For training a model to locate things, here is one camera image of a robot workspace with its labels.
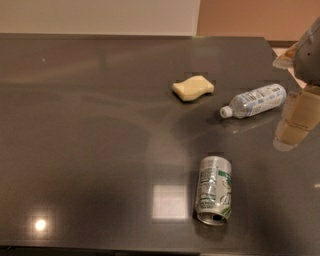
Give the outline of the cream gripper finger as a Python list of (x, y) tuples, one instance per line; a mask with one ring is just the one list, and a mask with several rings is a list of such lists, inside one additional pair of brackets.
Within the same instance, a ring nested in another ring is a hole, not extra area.
[(320, 87), (307, 85), (300, 92), (290, 92), (275, 131), (274, 148), (282, 152), (292, 150), (319, 123)]
[(278, 69), (294, 68), (298, 43), (294, 43), (284, 53), (280, 54), (274, 61), (273, 66)]

